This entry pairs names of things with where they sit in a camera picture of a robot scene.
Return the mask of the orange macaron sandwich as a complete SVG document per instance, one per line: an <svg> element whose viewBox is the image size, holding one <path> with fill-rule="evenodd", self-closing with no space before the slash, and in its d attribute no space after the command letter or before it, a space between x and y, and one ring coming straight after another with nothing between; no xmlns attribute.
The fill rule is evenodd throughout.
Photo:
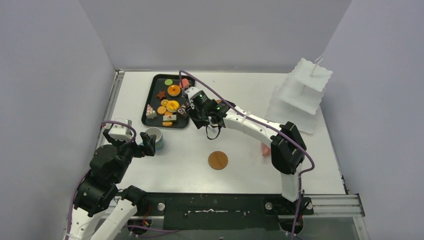
<svg viewBox="0 0 424 240"><path fill-rule="evenodd" d="M172 126L172 125L173 125L173 122L171 122L171 121L163 121L163 122L162 122L162 125L163 125L164 127L170 127L170 126Z"/></svg>

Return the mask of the chocolate swirl roll cake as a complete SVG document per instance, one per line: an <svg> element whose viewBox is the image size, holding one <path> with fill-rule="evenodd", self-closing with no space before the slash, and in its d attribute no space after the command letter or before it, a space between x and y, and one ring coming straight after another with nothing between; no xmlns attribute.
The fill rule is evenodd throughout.
<svg viewBox="0 0 424 240"><path fill-rule="evenodd" d="M186 119L188 117L188 113L187 113L186 109L187 109L187 106L185 104L180 105L179 108L177 109L176 114L179 117Z"/></svg>

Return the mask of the green layered cake slice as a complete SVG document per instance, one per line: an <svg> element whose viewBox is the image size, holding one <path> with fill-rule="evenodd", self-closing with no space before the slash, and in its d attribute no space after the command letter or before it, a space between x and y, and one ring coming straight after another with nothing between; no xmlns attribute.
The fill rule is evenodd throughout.
<svg viewBox="0 0 424 240"><path fill-rule="evenodd" d="M176 122L177 121L177 115L174 114L169 114L169 115L164 115L163 122Z"/></svg>

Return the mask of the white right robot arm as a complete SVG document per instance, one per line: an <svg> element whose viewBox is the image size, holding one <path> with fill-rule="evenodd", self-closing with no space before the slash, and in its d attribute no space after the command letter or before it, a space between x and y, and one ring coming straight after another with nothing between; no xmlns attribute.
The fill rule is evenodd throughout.
<svg viewBox="0 0 424 240"><path fill-rule="evenodd" d="M281 207L286 213L295 213L301 207L299 173L306 150L296 125L262 119L232 102L217 102L196 87L186 89L185 97L189 103L185 111L198 129L236 130L270 148L271 163L281 174Z"/></svg>

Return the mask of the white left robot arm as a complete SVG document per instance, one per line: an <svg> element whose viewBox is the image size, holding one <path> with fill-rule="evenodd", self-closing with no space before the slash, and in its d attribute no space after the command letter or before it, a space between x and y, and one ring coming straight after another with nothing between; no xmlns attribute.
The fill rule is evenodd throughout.
<svg viewBox="0 0 424 240"><path fill-rule="evenodd" d="M109 143L95 150L88 172L76 187L68 210L66 240L112 240L130 217L144 214L150 207L144 190L131 185L120 192L117 185L133 158L155 155L157 136L136 133L130 124L119 121L106 120L101 125Z"/></svg>

